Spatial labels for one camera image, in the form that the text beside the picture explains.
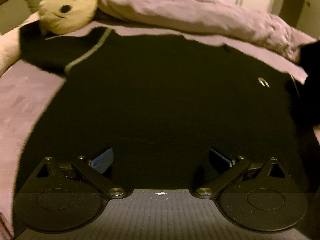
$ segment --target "stuffed animal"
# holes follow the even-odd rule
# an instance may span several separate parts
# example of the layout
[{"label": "stuffed animal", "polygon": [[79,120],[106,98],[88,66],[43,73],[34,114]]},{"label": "stuffed animal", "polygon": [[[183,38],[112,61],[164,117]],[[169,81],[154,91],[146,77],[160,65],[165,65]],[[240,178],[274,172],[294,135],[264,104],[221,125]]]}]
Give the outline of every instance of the stuffed animal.
[{"label": "stuffed animal", "polygon": [[48,31],[65,34],[76,31],[91,22],[98,0],[41,0],[39,25],[43,35]]}]

